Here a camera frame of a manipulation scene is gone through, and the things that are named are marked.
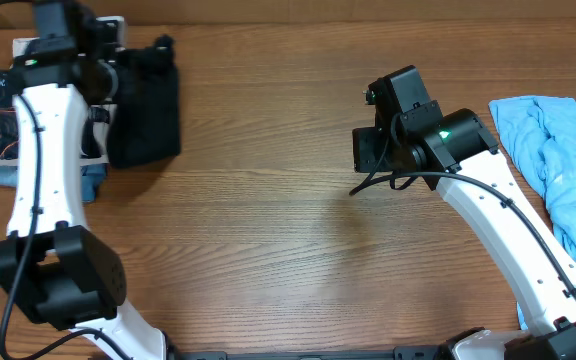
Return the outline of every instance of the blue cloth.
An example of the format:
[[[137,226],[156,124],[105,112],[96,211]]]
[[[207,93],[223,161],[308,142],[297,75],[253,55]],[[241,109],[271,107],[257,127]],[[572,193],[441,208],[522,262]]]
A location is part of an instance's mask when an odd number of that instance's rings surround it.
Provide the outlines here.
[[[95,201],[97,188],[106,179],[106,165],[95,164],[81,167],[81,199],[85,203]],[[17,186],[17,167],[0,166],[0,185]]]
[[[555,238],[576,261],[575,100],[522,96],[492,101],[490,112],[513,163],[545,200]]]

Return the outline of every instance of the wooden table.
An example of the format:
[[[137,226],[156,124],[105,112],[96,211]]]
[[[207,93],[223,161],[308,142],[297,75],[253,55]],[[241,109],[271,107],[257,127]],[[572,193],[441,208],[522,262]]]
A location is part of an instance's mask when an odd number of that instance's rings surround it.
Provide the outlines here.
[[[129,45],[162,33],[177,41],[183,153],[111,171],[86,213],[133,304],[182,350],[388,349],[517,328],[500,272],[423,182],[348,197],[363,178],[351,130],[372,122],[366,85],[409,64],[445,114],[470,108],[491,130],[490,100],[576,99],[576,19],[143,27]],[[29,35],[0,31],[1,66]],[[13,197],[0,187],[0,240]],[[0,317],[4,302],[0,289]],[[8,347],[58,335],[16,312]]]

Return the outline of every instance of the crumpled blue cloth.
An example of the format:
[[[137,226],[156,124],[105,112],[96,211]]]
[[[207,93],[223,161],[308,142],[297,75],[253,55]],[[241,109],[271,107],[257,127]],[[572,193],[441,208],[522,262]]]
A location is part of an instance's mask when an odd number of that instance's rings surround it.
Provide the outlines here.
[[[489,106],[501,143],[545,200],[555,238],[576,261],[576,101],[522,96]]]
[[[85,203],[95,201],[97,188],[106,179],[106,164],[81,167],[81,200]],[[0,166],[0,186],[17,187],[17,167]]]

